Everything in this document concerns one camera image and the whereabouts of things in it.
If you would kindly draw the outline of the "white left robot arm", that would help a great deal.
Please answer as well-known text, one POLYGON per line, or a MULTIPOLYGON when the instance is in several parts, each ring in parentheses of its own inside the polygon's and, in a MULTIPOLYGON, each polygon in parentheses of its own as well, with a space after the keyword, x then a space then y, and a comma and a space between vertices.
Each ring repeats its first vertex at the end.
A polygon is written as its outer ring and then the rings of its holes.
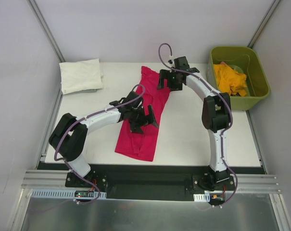
POLYGON ((148 113, 143 107, 143 97, 131 91, 126 97, 110 102, 104 109, 86 116, 64 114, 49 137, 49 145, 60 154, 69 168, 77 175, 76 181, 82 187, 93 182, 90 165, 86 162, 83 151, 87 135, 104 126, 128 122, 132 133, 144 134, 142 127, 159 127, 153 106, 148 105, 148 113))

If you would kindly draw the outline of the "magenta t shirt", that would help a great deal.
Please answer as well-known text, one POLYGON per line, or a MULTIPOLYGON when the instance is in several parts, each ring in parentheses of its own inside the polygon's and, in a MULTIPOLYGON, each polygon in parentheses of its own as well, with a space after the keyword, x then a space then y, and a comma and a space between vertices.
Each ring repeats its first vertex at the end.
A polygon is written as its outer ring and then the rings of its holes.
POLYGON ((143 108, 138 110, 135 117, 125 120, 118 136, 115 152, 137 160, 154 160, 159 125, 165 104, 169 98, 170 89, 159 90, 159 74, 146 66, 141 67, 141 87, 137 94, 143 94, 143 108))

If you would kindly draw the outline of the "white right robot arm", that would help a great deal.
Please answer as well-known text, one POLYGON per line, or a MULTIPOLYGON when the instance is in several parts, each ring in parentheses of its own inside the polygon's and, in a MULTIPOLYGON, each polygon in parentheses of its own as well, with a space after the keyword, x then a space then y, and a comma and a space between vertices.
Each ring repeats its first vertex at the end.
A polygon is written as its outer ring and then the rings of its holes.
POLYGON ((168 87, 171 91, 182 90, 183 85, 192 89, 203 101, 202 124, 210 139, 210 164, 208 173, 198 180, 204 190, 219 190, 230 178, 226 161, 226 134, 232 126, 230 96, 214 89, 200 74, 191 68, 185 56, 168 60, 166 70, 160 70, 158 89, 168 87))

